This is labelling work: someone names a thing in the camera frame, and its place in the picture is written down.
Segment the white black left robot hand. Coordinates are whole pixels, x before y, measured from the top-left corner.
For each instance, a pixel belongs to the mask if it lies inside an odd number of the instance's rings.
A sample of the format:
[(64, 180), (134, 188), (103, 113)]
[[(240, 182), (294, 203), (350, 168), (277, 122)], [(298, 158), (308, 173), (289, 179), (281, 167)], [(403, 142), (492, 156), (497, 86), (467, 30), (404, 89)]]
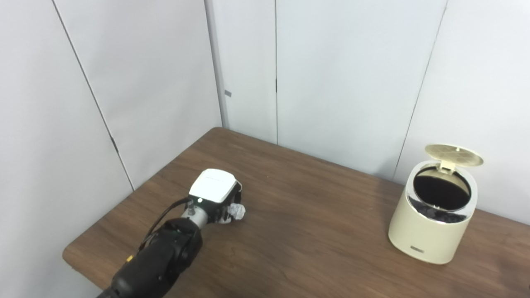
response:
[(233, 174), (207, 168), (191, 185), (189, 202), (182, 216), (200, 229), (207, 224), (240, 221), (246, 214), (246, 208), (241, 203), (242, 189), (242, 184)]

